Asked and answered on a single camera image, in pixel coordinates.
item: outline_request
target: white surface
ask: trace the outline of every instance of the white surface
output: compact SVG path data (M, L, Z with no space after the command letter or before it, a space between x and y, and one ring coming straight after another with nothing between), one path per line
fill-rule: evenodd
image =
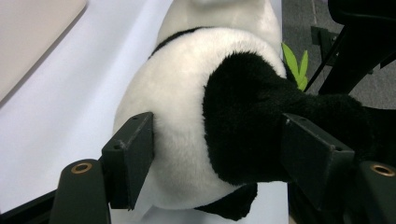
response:
M85 4L85 0L0 1L0 101Z
M58 47L0 105L3 213L56 189L69 163L100 157L120 99L153 50L169 5L168 0L91 0ZM238 223L287 223L286 197L285 184L261 185L252 211ZM123 220L130 214L112 215L113 223L128 223ZM160 209L143 221L235 223L198 211Z

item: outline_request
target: soft fabric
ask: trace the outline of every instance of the soft fabric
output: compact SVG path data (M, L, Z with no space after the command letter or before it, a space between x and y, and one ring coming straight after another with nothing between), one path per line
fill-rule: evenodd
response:
M260 22L236 17L238 3L244 10L258 9L251 14L260 15ZM224 19L215 11L203 14L212 16L207 22L193 14L219 4L227 6L219 15L235 18L226 27L216 26ZM185 6L193 6L189 13L196 22L171 25ZM311 119L358 149L357 160L370 157L374 135L360 103L348 96L297 90L279 57L279 27L274 27L271 12L268 0L176 0L171 7L161 42L135 74L115 120L114 131L131 116L154 114L154 161L133 211L135 219L151 206L196 208L233 220L245 217L258 182L290 180L279 162L282 113ZM254 21L251 14L247 18ZM263 29L251 31L249 25Z
M213 171L203 117L209 76L235 52L256 52L275 68L276 76L286 77L282 61L266 42L227 28L180 36L155 52L135 75L120 103L115 130L132 115L154 113L155 159L144 188L155 198L145 202L168 209L194 208L240 187Z

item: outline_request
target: plush toy body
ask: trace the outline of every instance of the plush toy body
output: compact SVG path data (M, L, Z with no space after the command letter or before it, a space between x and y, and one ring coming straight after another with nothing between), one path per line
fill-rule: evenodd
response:
M244 217L257 182L288 180L278 159L284 112L312 119L345 142L360 137L352 131L369 130L351 98L298 91L278 49L280 39L208 27L176 32L154 50L128 87L115 123L116 131L133 115L154 113L155 158L136 218L152 205ZM360 148L370 146L371 134L364 135Z

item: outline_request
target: white fur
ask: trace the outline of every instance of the white fur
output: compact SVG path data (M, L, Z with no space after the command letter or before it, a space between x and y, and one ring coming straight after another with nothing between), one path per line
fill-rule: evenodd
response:
M270 0L175 0L163 20L157 44L176 32L198 26L249 31L280 55L282 35Z
M193 208L237 189L220 180L210 164L202 109L210 74L233 52L257 52L280 77L286 76L267 42L229 28L201 29L177 38L134 76L120 103L115 130L133 115L154 113L155 158L136 204L138 217L152 204Z

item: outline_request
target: green bamboo leaf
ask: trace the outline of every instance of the green bamboo leaf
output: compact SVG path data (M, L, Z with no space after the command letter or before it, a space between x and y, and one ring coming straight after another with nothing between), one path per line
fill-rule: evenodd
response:
M297 77L299 75L299 72L296 56L294 56L291 49L285 43L282 43L282 49L286 64L288 65L290 71L293 73L294 77Z
M299 89L300 91L304 91L307 84L308 84L308 78L307 78L307 77L304 77L304 78L302 79L302 81L301 81L300 83L298 83L298 89Z
M304 51L303 58L301 59L300 62L300 72L299 72L300 77L305 77L307 70L308 70L308 51L306 50Z
M299 83L301 83L303 81L303 77L294 76L294 78L296 79L297 84L299 84Z

